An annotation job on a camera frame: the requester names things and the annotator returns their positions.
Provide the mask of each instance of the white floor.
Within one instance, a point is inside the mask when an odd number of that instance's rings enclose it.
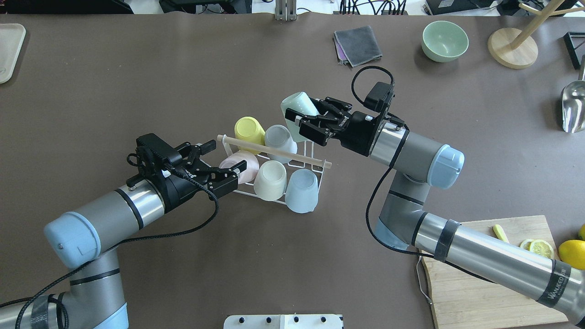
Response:
[[[134,13],[163,13],[162,9],[160,9],[160,5],[158,0],[126,0],[127,4],[130,5],[132,11]],[[357,4],[364,4],[367,3],[366,0],[357,0]],[[266,3],[262,0],[253,0],[252,1],[252,12],[269,12],[274,13],[274,3],[275,1]],[[320,12],[320,13],[333,13],[333,11],[339,10],[339,5],[341,0],[297,0],[297,8],[307,8],[313,12]],[[424,10],[422,9],[425,0],[407,0],[406,2],[406,11],[409,15],[426,15]],[[374,8],[378,9],[380,6],[379,3],[374,3]],[[215,12],[220,11],[220,7],[218,5],[209,5],[209,8]],[[360,5],[359,6],[360,13],[362,15],[371,15],[373,13],[372,8],[370,5]],[[305,10],[298,10],[298,13],[304,13]],[[452,16],[499,16],[498,10],[496,8],[484,10],[484,9],[474,9],[470,11],[464,12],[455,12],[449,13],[444,15],[452,15]],[[585,17],[585,12],[575,12],[575,13],[568,13],[565,15],[566,17],[571,16],[578,16],[578,17]]]

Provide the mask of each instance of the metal scoop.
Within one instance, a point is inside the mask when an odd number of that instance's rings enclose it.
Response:
[[[563,130],[585,130],[585,55],[581,59],[579,79],[563,89]]]

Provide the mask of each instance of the wooden mug tree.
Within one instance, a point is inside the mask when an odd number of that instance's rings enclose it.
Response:
[[[563,15],[570,12],[585,10],[585,7],[555,11],[565,0],[551,0],[542,11],[526,4],[519,7],[536,15],[526,29],[504,28],[495,31],[487,41],[490,54],[503,66],[521,69],[534,64],[538,57],[538,46],[531,34],[550,16]],[[585,6],[585,0],[579,0]]]

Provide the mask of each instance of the gray cloth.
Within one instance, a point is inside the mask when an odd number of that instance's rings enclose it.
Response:
[[[369,25],[352,30],[335,31],[333,35],[352,67],[382,57],[374,31]]]

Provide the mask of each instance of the cutting board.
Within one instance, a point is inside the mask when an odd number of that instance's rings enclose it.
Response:
[[[510,243],[516,246],[525,239],[545,240],[553,246],[558,259],[544,216],[462,224],[492,237],[495,237],[492,227],[500,224]],[[563,313],[506,287],[477,279],[429,257],[423,257],[423,264],[436,329],[496,329],[568,321]]]

